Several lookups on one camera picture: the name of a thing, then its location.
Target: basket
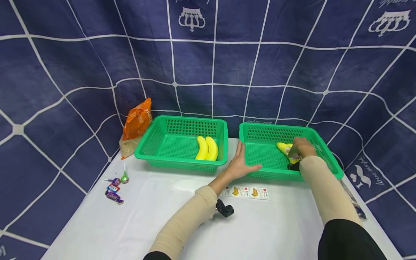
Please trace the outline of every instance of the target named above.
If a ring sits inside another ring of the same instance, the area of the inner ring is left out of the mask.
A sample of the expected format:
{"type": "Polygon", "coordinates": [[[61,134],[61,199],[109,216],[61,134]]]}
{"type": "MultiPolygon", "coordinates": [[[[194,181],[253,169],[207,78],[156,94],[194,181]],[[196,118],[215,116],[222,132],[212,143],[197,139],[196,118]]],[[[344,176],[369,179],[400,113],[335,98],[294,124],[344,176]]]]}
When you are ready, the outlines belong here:
{"type": "Polygon", "coordinates": [[[227,161],[227,122],[186,116],[158,116],[143,135],[134,155],[157,167],[215,171],[227,161]],[[195,160],[198,136],[211,136],[218,145],[216,161],[195,160]]]}
{"type": "Polygon", "coordinates": [[[259,171],[250,176],[287,180],[304,181],[300,172],[287,169],[289,160],[276,147],[277,142],[292,143],[295,137],[305,137],[316,148],[316,153],[324,159],[328,168],[337,179],[344,172],[332,155],[324,140],[312,128],[302,126],[268,125],[257,123],[240,124],[240,140],[245,144],[245,161],[248,165],[262,164],[259,171]]]}

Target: table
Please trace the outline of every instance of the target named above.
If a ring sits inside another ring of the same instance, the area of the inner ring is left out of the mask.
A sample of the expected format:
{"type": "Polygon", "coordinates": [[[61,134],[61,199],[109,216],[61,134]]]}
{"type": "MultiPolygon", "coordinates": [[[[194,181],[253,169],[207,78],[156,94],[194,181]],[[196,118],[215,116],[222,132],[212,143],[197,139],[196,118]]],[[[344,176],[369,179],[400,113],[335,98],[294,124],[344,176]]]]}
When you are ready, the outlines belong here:
{"type": "MultiPolygon", "coordinates": [[[[98,181],[42,259],[142,259],[161,227],[193,196],[192,191],[228,165],[237,142],[229,139],[228,162],[217,172],[157,168],[134,156],[123,161],[117,156],[102,177],[120,177],[126,164],[130,182],[121,184],[118,192],[124,204],[107,199],[104,191],[109,183],[98,181]]],[[[350,181],[346,177],[343,181],[368,217],[364,228],[387,259],[401,259],[350,181]]],[[[267,188],[270,200],[222,198],[234,207],[234,215],[215,214],[201,225],[182,259],[317,259],[323,225],[306,183],[246,176],[233,184],[267,188]]]]}

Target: bag of rice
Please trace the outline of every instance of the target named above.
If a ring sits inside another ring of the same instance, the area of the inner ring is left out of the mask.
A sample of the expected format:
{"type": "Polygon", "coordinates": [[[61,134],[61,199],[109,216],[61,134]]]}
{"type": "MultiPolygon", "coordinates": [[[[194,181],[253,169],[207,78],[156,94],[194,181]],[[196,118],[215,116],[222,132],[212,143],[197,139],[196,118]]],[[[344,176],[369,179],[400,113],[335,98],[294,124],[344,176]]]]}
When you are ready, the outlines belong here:
{"type": "Polygon", "coordinates": [[[123,135],[119,141],[122,160],[134,153],[140,139],[152,123],[151,105],[152,100],[149,97],[140,105],[132,108],[127,115],[123,135]]]}

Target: navy fabric with white grid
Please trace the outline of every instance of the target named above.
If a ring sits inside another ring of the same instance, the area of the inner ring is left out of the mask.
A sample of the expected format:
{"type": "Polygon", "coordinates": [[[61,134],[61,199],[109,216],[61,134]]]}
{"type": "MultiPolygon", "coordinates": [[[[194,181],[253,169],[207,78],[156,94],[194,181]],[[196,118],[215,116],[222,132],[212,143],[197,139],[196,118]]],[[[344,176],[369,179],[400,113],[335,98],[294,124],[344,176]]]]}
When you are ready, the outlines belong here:
{"type": "Polygon", "coordinates": [[[129,109],[316,129],[416,259],[415,0],[0,3],[0,258],[40,259],[129,109]]]}

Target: black sleeve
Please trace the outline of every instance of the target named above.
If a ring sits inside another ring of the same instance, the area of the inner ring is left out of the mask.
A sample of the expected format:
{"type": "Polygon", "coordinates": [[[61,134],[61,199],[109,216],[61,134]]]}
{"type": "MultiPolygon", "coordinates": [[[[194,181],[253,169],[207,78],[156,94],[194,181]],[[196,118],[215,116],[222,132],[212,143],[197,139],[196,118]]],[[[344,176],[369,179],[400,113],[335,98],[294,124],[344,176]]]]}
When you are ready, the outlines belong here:
{"type": "Polygon", "coordinates": [[[171,260],[165,253],[162,252],[150,252],[145,255],[143,260],[171,260]]]}
{"type": "Polygon", "coordinates": [[[318,246],[319,260],[387,260],[373,238],[355,222],[326,223],[318,246]]]}

